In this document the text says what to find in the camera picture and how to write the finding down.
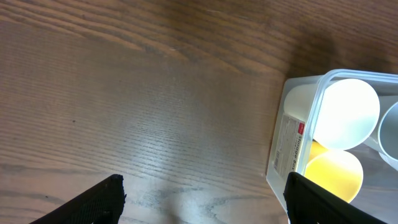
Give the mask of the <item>yellow plastic cup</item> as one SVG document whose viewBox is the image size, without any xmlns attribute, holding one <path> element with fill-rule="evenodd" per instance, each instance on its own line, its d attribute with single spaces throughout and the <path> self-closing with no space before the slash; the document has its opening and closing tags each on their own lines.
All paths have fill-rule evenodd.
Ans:
<svg viewBox="0 0 398 224">
<path fill-rule="evenodd" d="M 329 150 L 312 142 L 304 176 L 345 202 L 352 202 L 363 184 L 363 167 L 348 151 Z"/>
</svg>

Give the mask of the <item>white plastic cup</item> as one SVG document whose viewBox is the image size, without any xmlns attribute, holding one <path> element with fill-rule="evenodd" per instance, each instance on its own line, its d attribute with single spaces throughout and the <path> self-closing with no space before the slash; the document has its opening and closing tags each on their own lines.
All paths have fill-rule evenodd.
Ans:
<svg viewBox="0 0 398 224">
<path fill-rule="evenodd" d="M 313 139 L 327 149 L 351 149 L 370 136 L 379 114 L 379 97 L 370 84 L 354 78 L 332 81 L 323 94 Z"/>
</svg>

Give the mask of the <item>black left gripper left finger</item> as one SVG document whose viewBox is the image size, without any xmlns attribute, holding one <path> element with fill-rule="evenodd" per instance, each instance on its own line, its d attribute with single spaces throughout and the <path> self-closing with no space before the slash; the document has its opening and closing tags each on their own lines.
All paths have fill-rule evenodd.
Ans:
<svg viewBox="0 0 398 224">
<path fill-rule="evenodd" d="M 31 224 L 118 224 L 125 203 L 123 176 L 113 174 Z"/>
</svg>

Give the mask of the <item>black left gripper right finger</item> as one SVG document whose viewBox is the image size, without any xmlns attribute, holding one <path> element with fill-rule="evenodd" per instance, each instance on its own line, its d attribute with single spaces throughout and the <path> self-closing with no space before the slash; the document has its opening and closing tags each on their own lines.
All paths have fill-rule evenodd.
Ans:
<svg viewBox="0 0 398 224">
<path fill-rule="evenodd" d="M 291 224 L 385 224 L 297 172 L 288 175 L 284 198 Z"/>
</svg>

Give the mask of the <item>grey plastic cup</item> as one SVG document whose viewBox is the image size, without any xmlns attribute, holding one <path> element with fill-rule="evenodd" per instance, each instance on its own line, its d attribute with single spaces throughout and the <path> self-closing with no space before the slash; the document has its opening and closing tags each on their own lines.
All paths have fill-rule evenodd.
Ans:
<svg viewBox="0 0 398 224">
<path fill-rule="evenodd" d="M 397 170 L 397 96 L 380 96 L 380 116 L 365 145 L 379 153 L 382 160 Z"/>
</svg>

